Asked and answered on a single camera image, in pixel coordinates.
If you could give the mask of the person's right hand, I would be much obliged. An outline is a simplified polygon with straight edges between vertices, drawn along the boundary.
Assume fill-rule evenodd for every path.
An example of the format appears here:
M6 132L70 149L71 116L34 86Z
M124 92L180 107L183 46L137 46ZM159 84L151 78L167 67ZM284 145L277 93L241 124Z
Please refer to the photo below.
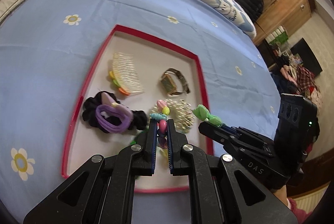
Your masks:
M287 197L287 190L286 185L282 186L279 190L272 190L271 191L280 202L282 202L286 207L288 207L295 215L298 214L297 208L293 205L292 201Z

